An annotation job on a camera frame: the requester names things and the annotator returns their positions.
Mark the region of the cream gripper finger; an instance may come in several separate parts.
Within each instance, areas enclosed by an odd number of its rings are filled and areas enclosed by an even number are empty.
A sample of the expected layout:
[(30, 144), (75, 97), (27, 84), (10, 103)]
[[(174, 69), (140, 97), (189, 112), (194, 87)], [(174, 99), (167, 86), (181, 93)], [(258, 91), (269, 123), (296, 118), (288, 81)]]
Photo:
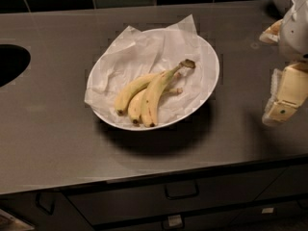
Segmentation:
[(267, 44), (276, 44), (279, 40), (279, 32), (282, 24), (282, 19), (271, 24), (259, 37), (261, 42)]
[(262, 121), (277, 126), (290, 119), (308, 98), (308, 64), (292, 63), (271, 76), (270, 99)]

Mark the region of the silver white gripper body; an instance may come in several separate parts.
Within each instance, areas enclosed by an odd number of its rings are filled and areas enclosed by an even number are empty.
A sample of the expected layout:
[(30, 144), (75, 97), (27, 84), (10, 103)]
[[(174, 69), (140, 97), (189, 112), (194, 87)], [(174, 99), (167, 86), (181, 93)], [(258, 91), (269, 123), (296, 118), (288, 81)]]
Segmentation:
[(279, 51), (286, 58), (308, 58), (308, 0), (291, 0), (279, 32)]

